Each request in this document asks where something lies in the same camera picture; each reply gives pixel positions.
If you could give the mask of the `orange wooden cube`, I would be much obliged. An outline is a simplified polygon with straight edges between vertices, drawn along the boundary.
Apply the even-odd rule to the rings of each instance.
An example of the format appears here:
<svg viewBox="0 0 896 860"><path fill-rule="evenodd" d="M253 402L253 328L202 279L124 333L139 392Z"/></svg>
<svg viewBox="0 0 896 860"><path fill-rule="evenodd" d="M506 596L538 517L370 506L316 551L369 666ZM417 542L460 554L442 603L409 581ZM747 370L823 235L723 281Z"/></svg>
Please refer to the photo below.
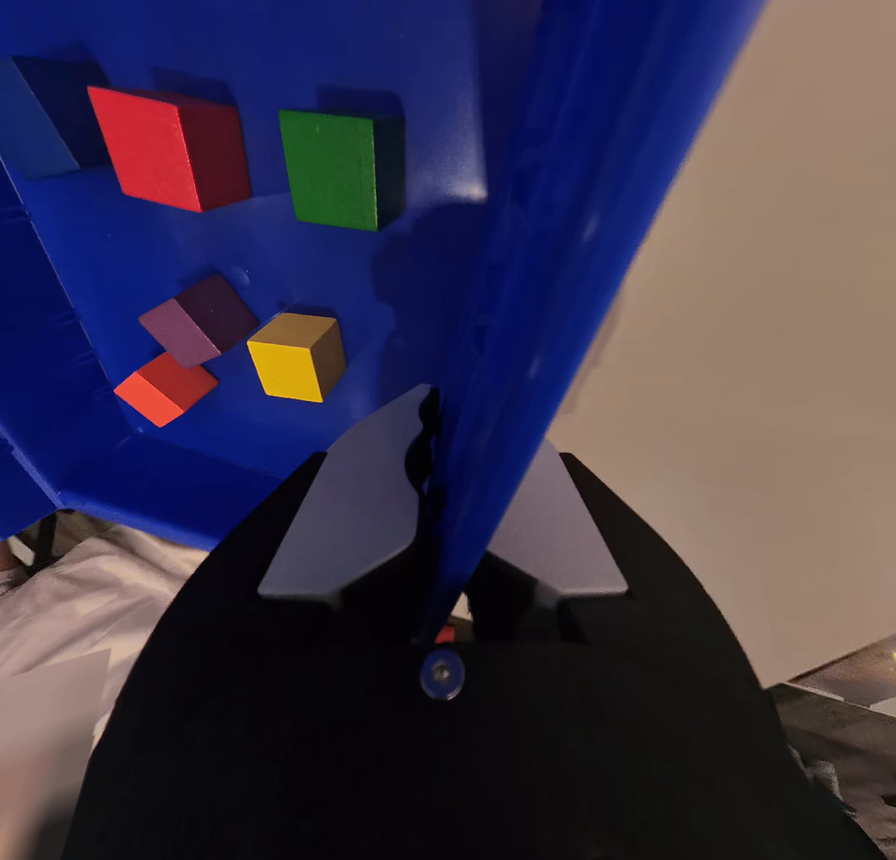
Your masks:
<svg viewBox="0 0 896 860"><path fill-rule="evenodd" d="M114 393L154 426L165 427L217 387L218 380L202 365L187 368L164 351L131 373Z"/></svg>

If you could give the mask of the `yellow wooden cube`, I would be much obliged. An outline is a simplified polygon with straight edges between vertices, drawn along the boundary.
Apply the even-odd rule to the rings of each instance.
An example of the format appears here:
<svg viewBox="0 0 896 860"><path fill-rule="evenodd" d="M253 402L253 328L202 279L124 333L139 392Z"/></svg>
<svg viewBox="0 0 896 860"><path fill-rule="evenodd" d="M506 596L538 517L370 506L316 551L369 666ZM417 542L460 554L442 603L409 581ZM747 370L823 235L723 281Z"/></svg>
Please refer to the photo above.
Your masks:
<svg viewBox="0 0 896 860"><path fill-rule="evenodd" d="M347 369L340 324L330 316L281 313L247 346L263 390L277 398L322 403Z"/></svg>

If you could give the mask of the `blue plastic bin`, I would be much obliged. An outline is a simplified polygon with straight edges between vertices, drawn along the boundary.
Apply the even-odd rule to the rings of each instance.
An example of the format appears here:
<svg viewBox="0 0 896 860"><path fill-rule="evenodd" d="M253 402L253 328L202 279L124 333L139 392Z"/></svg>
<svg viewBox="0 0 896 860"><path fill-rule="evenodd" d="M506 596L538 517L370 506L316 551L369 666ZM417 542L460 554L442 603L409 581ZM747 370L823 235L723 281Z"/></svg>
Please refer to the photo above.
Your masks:
<svg viewBox="0 0 896 860"><path fill-rule="evenodd" d="M418 384L441 392L443 608L474 570L766 0L2 0L2 58L235 106L252 197L191 212L110 166L2 159L2 538L82 510L210 549L305 459ZM406 207L300 223L281 109L395 115ZM334 316L321 405L267 397L245 347L161 429L114 388L137 317L213 272L261 322Z"/></svg>

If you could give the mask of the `blue wooden cube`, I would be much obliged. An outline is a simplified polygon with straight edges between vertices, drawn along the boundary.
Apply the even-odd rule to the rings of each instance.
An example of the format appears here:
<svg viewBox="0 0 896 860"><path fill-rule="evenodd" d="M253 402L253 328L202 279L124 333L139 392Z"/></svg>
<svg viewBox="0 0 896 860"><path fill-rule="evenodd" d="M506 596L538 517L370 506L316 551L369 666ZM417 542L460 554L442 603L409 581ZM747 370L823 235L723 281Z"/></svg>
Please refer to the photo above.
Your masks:
<svg viewBox="0 0 896 860"><path fill-rule="evenodd" d="M110 165L88 93L108 85L95 62L2 58L2 159L32 180Z"/></svg>

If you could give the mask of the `person's right forearm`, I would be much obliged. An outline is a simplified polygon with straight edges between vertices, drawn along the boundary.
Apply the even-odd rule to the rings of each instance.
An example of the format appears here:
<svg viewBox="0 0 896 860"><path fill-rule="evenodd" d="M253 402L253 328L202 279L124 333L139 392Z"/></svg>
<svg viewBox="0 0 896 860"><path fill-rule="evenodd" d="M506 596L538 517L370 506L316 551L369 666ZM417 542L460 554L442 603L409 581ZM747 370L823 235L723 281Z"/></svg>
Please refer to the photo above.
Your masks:
<svg viewBox="0 0 896 860"><path fill-rule="evenodd" d="M107 650L1 684L1 857L60 858L91 755Z"/></svg>

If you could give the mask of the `red wooden cube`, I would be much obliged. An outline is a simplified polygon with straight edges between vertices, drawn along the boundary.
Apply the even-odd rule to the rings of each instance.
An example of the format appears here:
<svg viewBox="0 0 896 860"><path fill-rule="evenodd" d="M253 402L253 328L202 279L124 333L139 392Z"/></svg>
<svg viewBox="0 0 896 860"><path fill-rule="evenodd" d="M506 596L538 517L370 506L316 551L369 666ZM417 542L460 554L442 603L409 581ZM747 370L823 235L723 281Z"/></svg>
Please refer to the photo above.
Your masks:
<svg viewBox="0 0 896 860"><path fill-rule="evenodd" d="M252 197L235 106L171 91L87 92L125 195L197 213Z"/></svg>

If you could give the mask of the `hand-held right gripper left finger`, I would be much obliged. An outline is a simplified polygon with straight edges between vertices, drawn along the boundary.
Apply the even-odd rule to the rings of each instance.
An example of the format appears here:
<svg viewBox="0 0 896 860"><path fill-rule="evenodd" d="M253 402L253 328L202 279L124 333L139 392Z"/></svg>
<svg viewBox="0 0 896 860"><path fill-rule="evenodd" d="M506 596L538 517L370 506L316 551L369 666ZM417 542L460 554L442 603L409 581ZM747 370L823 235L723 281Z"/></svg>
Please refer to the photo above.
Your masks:
<svg viewBox="0 0 896 860"><path fill-rule="evenodd" d="M260 596L331 604L411 547L432 471L438 407L437 389L420 384L330 445Z"/></svg>

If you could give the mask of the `green wooden cube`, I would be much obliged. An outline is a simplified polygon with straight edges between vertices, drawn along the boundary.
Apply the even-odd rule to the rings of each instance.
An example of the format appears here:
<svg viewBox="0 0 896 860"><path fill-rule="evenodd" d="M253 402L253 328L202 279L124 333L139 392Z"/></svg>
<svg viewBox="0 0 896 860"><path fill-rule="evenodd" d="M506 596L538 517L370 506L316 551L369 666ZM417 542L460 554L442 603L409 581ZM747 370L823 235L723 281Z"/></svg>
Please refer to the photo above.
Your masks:
<svg viewBox="0 0 896 860"><path fill-rule="evenodd" d="M400 116L280 109L295 218L378 232L406 207L406 126Z"/></svg>

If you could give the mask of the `purple wooden cube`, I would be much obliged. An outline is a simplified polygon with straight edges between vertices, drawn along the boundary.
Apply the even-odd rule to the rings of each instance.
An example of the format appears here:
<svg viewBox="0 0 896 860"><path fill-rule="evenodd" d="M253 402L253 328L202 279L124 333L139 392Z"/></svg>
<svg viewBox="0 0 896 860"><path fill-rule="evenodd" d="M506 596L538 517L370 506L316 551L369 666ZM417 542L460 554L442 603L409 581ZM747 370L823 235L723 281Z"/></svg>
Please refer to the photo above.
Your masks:
<svg viewBox="0 0 896 860"><path fill-rule="evenodd" d="M194 368L218 358L260 325L220 274L212 275L138 318L180 365Z"/></svg>

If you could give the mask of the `person's pale clothing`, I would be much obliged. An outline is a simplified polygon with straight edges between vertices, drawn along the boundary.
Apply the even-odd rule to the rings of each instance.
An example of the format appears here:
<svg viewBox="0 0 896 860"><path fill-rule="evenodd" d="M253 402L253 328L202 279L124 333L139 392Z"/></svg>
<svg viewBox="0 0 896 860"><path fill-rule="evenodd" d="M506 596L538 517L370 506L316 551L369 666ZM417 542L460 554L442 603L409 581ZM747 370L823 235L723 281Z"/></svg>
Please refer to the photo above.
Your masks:
<svg viewBox="0 0 896 860"><path fill-rule="evenodd" d="M151 631L208 553L113 526L29 576L2 542L1 676L108 652L121 689Z"/></svg>

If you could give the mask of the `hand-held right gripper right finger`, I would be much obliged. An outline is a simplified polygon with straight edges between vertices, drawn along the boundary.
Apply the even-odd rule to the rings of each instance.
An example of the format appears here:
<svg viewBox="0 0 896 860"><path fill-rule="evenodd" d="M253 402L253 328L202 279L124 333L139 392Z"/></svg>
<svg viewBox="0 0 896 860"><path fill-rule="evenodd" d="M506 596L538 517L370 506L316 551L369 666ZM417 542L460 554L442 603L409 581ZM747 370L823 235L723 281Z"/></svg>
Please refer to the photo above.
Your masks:
<svg viewBox="0 0 896 860"><path fill-rule="evenodd" d="M540 445L487 550L531 578L538 600L614 597L628 589L549 440Z"/></svg>

